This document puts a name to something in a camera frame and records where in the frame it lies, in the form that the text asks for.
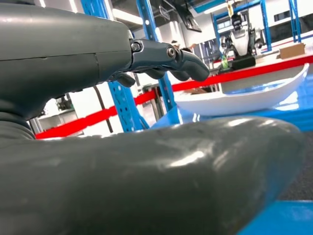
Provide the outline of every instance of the blue table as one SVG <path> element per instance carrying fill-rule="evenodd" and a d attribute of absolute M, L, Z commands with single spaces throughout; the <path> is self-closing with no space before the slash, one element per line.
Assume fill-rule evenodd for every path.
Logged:
<path fill-rule="evenodd" d="M 244 113 L 241 116 L 278 118 L 293 123 L 302 131 L 313 131 L 313 74 L 308 75 L 305 81 L 297 90 L 272 109 Z M 152 128 L 204 121 L 212 118 L 216 117 L 201 116 L 175 106 Z"/>
<path fill-rule="evenodd" d="M 278 118 L 313 131 L 313 74 L 299 89 L 272 109 L 242 115 Z M 152 128 L 212 119 L 190 113 L 176 106 Z M 313 235 L 313 202 L 277 201 L 260 213 L 238 235 Z"/>

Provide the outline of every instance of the gray carpet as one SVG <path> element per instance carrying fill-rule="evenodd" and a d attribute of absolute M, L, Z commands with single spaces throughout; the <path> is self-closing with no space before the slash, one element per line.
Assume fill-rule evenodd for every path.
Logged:
<path fill-rule="evenodd" d="M 302 170 L 280 197 L 281 200 L 313 200 L 313 132 L 307 137 L 306 159 Z"/>

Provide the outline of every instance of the red rope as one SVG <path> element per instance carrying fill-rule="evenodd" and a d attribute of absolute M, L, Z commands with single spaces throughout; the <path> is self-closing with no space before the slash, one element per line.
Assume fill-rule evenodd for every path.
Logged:
<path fill-rule="evenodd" d="M 302 57 L 294 60 L 287 60 L 280 63 L 276 63 L 273 65 L 267 65 L 267 66 L 262 66 L 262 67 L 255 67 L 246 70 L 239 70 L 235 71 L 232 73 L 224 73 L 216 76 L 211 76 L 207 78 L 204 82 L 196 82 L 196 81 L 190 81 L 190 82 L 184 82 L 184 83 L 179 83 L 173 85 L 173 91 L 184 91 L 189 90 L 192 88 L 197 87 L 204 87 L 217 83 L 223 83 L 223 82 L 229 82 L 238 79 L 244 79 L 257 75 L 262 75 L 265 73 L 270 73 L 274 71 L 280 71 L 284 70 L 292 67 L 297 67 L 302 66 L 305 63 L 313 63 L 313 56 L 307 56 L 307 57 Z M 135 103 L 137 105 L 143 104 L 147 101 L 155 99 L 156 96 L 153 91 L 147 92 L 145 94 L 140 95 L 136 97 Z M 54 128 L 51 128 L 42 133 L 37 134 L 35 137 L 37 139 L 47 139 L 47 138 L 55 138 L 55 137 L 66 137 L 74 133 L 77 133 L 81 130 L 84 130 L 88 126 L 92 126 L 100 121 L 106 120 L 109 117 L 112 117 L 117 115 L 117 111 L 115 106 L 110 107 L 109 109 L 101 110 L 99 112 L 96 112 L 94 114 L 88 115 L 85 118 L 80 118 L 78 120 L 69 122 L 63 124 L 62 126 L 57 126 Z"/>

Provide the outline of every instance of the cardboard box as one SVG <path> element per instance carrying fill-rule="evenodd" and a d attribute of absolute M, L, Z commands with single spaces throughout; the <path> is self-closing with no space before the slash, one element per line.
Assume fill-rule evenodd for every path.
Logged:
<path fill-rule="evenodd" d="M 298 43 L 290 47 L 281 48 L 281 59 L 288 59 L 295 56 L 305 54 L 305 45 L 303 43 Z"/>

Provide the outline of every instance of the white plate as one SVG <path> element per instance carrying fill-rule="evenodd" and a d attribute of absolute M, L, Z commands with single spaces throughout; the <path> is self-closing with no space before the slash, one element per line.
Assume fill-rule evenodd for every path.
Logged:
<path fill-rule="evenodd" d="M 287 99 L 306 77 L 309 64 L 293 78 L 287 78 L 263 85 L 264 90 L 242 94 L 223 94 L 222 92 L 205 94 L 180 94 L 175 102 L 180 108 L 205 116 L 224 116 L 253 112 L 273 107 Z"/>

